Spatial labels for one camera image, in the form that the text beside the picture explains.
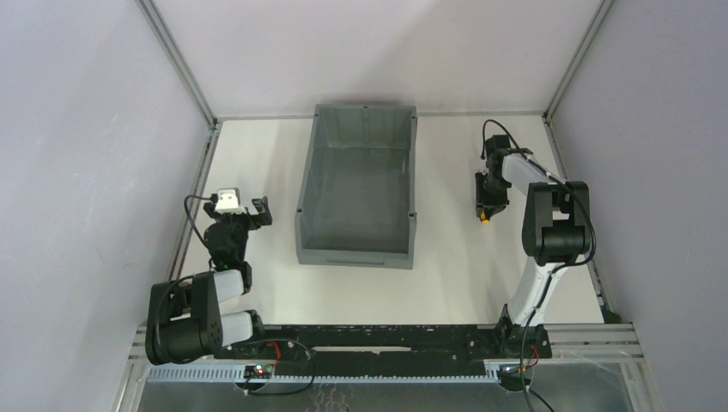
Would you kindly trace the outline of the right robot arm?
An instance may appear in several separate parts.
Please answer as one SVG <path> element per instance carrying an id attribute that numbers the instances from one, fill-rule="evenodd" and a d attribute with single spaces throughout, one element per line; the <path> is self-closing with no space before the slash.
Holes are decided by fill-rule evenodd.
<path id="1" fill-rule="evenodd" d="M 506 134 L 484 139 L 481 157 L 486 169 L 475 175 L 476 215 L 481 223 L 506 209 L 509 190 L 525 197 L 521 245 L 527 260 L 497 328 L 505 342 L 527 339 L 542 324 L 563 274 L 593 257 L 596 235 L 589 216 L 589 188 L 582 181 L 553 174 Z"/>

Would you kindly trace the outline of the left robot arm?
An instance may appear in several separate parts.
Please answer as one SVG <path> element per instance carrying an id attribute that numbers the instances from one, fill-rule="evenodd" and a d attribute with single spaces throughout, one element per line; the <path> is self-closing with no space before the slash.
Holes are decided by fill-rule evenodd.
<path id="1" fill-rule="evenodd" d="M 156 366 L 191 363 L 264 335 L 256 311 L 224 314 L 221 304 L 251 291 L 247 242 L 251 231 L 272 224 L 269 201 L 267 197 L 252 199 L 256 211 L 250 213 L 232 190 L 201 200 L 213 222 L 204 231 L 192 230 L 209 254 L 208 269 L 156 283 L 150 291 L 144 347 Z"/>

